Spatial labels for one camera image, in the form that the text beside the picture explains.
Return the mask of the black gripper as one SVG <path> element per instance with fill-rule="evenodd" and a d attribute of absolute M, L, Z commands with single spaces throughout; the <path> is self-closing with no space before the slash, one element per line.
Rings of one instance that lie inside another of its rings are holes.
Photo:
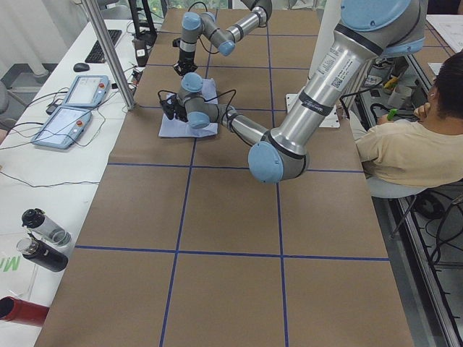
<path fill-rule="evenodd" d="M 197 69 L 197 65 L 195 64 L 195 52 L 180 50 L 179 60 L 173 68 L 179 76 L 184 76 L 185 71 L 195 71 Z"/>
<path fill-rule="evenodd" d="M 178 121 L 188 121 L 187 111 L 184 106 L 180 104 L 177 98 L 172 101 L 174 107 L 174 118 Z"/>

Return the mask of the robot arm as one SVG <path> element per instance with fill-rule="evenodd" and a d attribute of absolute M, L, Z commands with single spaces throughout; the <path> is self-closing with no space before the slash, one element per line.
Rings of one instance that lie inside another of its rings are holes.
<path fill-rule="evenodd" d="M 182 18 L 182 36 L 173 42 L 179 48 L 179 59 L 174 70 L 180 76 L 194 72 L 197 41 L 203 36 L 217 48 L 223 56 L 228 56 L 236 44 L 258 27 L 265 27 L 271 18 L 273 5 L 270 0 L 244 1 L 250 13 L 241 20 L 222 30 L 216 24 L 211 12 L 201 14 L 186 12 Z"/>
<path fill-rule="evenodd" d="M 195 72 L 196 43 L 207 38 L 227 56 L 255 28 L 265 26 L 272 13 L 269 1 L 248 1 L 249 14 L 222 30 L 210 12 L 187 12 L 182 18 L 176 72 L 182 78 L 176 104 L 193 129 L 209 124 L 225 126 L 251 146 L 248 164 L 264 183 L 294 179 L 304 173 L 309 158 L 306 144 L 330 114 L 360 67 L 379 56 L 415 53 L 424 42 L 426 1 L 343 1 L 334 27 L 334 41 L 315 74 L 309 78 L 279 127 L 266 129 L 233 107 L 207 103 L 203 80 Z"/>

